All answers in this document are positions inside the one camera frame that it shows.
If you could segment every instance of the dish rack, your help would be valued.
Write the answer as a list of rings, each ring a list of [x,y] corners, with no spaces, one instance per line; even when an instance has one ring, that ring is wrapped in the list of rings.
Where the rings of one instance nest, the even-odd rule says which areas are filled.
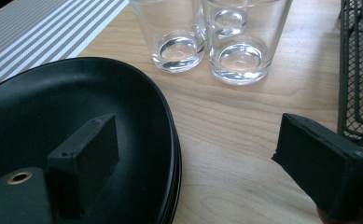
[[[363,147],[363,0],[342,1],[338,133]]]

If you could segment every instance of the white stripe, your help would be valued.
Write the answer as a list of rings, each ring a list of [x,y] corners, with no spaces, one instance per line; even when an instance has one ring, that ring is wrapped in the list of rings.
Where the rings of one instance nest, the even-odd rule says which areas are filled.
[[[36,59],[37,56],[43,52],[48,46],[50,46],[53,42],[58,41],[58,38],[65,33],[65,31],[67,31],[67,29],[69,29],[72,25],[75,25],[76,23],[78,23],[78,20],[85,15],[85,13],[87,13],[92,7],[94,7],[93,4],[88,5],[80,14],[78,14],[76,17],[75,14],[77,13],[77,11],[79,11],[80,9],[82,9],[89,1],[85,1],[82,5],[78,6],[71,14],[69,14],[66,18],[64,18],[62,23],[59,23],[56,27],[54,27],[52,30],[50,30],[50,32],[48,32],[45,36],[43,36],[41,38],[41,42],[36,42],[32,48],[29,48],[29,50],[26,50],[24,52],[24,56],[27,55],[30,51],[32,51],[35,47],[39,46],[39,44],[41,44],[42,42],[44,42],[45,40],[48,40],[47,42],[45,42],[45,44],[43,46],[39,46],[39,49],[37,51],[35,51],[31,56],[29,56],[28,60],[25,60],[21,65],[19,65],[16,69],[14,69],[13,73],[14,74],[18,74],[20,72],[21,69],[23,69],[28,63],[30,63],[32,60]],[[54,33],[54,31],[61,27],[65,21],[67,21],[68,19],[74,17],[70,22],[68,22],[63,28],[62,30],[60,30],[54,37],[52,37],[51,39],[48,39],[49,36],[51,34]]]
[[[52,54],[55,50],[59,49],[59,47],[64,42],[66,42],[71,36],[73,36],[80,27],[85,26],[86,23],[87,23],[87,21],[90,20],[91,17],[93,17],[94,14],[96,14],[96,12],[98,10],[100,10],[102,7],[104,7],[107,2],[108,1],[104,1],[104,2],[101,3],[101,5],[99,5],[98,7],[95,7],[95,9],[93,10],[93,12],[91,12],[91,14],[89,14],[89,15],[85,15],[85,13],[87,13],[86,11],[84,11],[83,13],[81,13],[81,15],[78,16],[78,18],[80,18],[81,16],[84,16],[84,19],[82,21],[76,20],[75,23],[77,24],[77,26],[75,26],[74,29],[72,31],[70,31],[62,40],[58,41],[57,44],[52,49],[50,49],[45,55],[43,55],[42,58],[40,58],[35,64],[33,64],[32,67],[39,66],[42,62],[44,62],[50,56],[50,54]],[[72,46],[67,45],[64,49],[70,49],[71,47]]]
[[[10,50],[12,50],[13,48],[15,48],[16,46],[18,46],[21,41],[23,41],[23,40],[25,40],[27,38],[27,36],[29,36],[30,34],[34,33],[38,28],[41,28],[41,26],[43,24],[45,24],[48,20],[52,19],[52,17],[54,17],[59,11],[63,10],[63,8],[66,7],[69,3],[70,2],[67,1],[66,4],[61,5],[58,9],[56,9],[55,11],[53,11],[52,13],[50,13],[50,15],[48,15],[39,24],[37,24],[35,27],[33,27],[33,29],[31,29],[25,35],[23,35],[22,37],[20,37],[17,41],[15,41],[12,45],[10,45],[9,47],[7,47],[5,50],[3,50],[0,53],[0,58],[3,57],[6,53],[8,53]]]
[[[63,25],[70,17],[74,16],[74,14],[76,14],[76,12],[83,6],[86,5],[88,1],[84,2],[82,5],[78,6],[76,10],[72,11],[71,14],[68,14],[66,18],[64,18],[64,20],[62,20],[61,22],[59,22],[52,30],[50,30],[49,32],[47,32],[45,34],[45,36],[43,38],[40,38],[40,41],[36,41],[31,47],[28,48],[28,50],[24,51],[21,55],[18,56],[17,59],[15,59],[11,64],[9,64],[5,69],[3,69],[0,72],[0,77],[5,74],[11,67],[13,67],[16,63],[18,63],[21,59],[23,59],[23,57],[25,57],[28,53],[30,53],[32,50],[34,50],[37,46],[39,46],[39,44],[41,44],[41,42],[45,41],[46,38],[49,37],[49,35],[51,35],[57,28],[59,28],[61,25]],[[33,39],[29,39],[29,41],[27,41],[26,43],[23,44],[23,46],[26,46],[28,43],[30,43]],[[5,61],[9,61],[11,56],[15,55],[16,52],[19,52],[22,48],[19,48],[18,51],[14,51],[10,56],[7,56],[7,58],[5,59]],[[12,72],[11,74],[17,74],[19,71],[14,70],[14,72]]]
[[[103,29],[110,23],[118,14],[121,12],[129,4],[129,0],[123,1],[116,10],[105,20],[102,24],[100,24],[92,33],[89,35],[67,58],[75,58],[84,48],[86,48],[90,42],[96,37]]]
[[[105,15],[105,13],[107,13],[117,2],[113,2],[111,3],[110,7],[107,7],[102,13],[101,15]],[[103,16],[97,17],[94,19],[94,21],[92,21],[87,27],[85,27],[85,29],[83,29],[83,31],[81,33],[79,33],[70,43],[68,43],[67,46],[73,46],[76,44],[76,42],[78,40],[80,40],[80,38],[86,34],[90,28],[98,21],[102,18]],[[54,58],[53,61],[57,61],[59,60],[67,51],[69,48],[64,48],[62,49]]]

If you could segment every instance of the brass hole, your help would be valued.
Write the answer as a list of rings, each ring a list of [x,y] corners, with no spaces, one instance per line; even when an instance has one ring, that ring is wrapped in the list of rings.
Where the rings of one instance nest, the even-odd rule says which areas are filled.
[[[27,181],[32,176],[33,176],[33,173],[31,173],[30,171],[20,172],[20,173],[13,175],[12,177],[10,177],[7,180],[7,183],[9,185],[18,185],[18,184],[21,184],[21,183]]]

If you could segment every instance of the stacked plates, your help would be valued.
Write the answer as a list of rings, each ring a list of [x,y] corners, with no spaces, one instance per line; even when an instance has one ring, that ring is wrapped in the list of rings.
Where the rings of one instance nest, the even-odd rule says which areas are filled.
[[[0,84],[0,177],[48,171],[47,155],[90,119],[116,114],[119,162],[90,216],[57,223],[169,223],[181,154],[169,106],[141,71],[114,60],[49,63]]]

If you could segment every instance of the striped cloth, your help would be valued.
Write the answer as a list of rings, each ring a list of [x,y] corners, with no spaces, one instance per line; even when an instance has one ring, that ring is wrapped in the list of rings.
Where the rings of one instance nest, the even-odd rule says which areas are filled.
[[[0,11],[0,82],[76,57],[128,0],[14,0]]]

